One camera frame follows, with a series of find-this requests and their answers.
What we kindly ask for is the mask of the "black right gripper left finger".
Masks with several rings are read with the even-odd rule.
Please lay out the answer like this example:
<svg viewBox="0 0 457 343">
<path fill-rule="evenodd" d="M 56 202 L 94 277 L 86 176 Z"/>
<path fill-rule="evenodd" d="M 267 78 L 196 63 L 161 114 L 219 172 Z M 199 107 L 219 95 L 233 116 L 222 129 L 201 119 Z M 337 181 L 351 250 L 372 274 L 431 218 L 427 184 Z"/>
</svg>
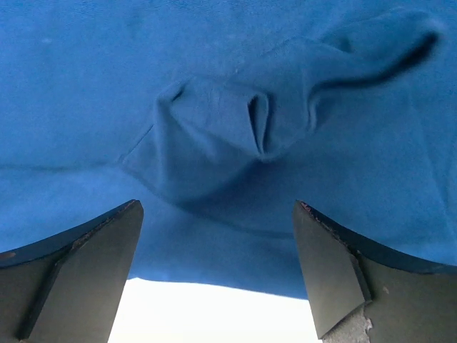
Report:
<svg viewBox="0 0 457 343">
<path fill-rule="evenodd" d="M 1 341 L 107 342 L 143 218 L 131 200 L 1 253 Z"/>
</svg>

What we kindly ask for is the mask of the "blue Mickey t-shirt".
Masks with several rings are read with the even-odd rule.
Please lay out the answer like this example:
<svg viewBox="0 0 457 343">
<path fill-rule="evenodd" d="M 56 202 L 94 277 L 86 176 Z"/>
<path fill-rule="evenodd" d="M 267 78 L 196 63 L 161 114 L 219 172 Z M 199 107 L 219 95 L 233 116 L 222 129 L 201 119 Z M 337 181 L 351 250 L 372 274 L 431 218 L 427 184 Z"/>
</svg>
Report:
<svg viewBox="0 0 457 343">
<path fill-rule="evenodd" d="M 454 1 L 3 1 L 1 249 L 144 208 L 131 276 L 305 297 L 301 200 L 456 263 Z"/>
</svg>

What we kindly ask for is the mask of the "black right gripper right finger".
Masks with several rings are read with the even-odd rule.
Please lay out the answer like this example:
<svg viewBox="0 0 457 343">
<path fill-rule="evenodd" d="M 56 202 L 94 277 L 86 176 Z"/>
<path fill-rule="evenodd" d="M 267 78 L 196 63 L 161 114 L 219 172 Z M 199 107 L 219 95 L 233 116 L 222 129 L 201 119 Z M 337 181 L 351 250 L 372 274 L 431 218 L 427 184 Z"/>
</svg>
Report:
<svg viewBox="0 0 457 343">
<path fill-rule="evenodd" d="M 303 202 L 293 229 L 322 342 L 455 342 L 456 267 L 399 252 Z"/>
</svg>

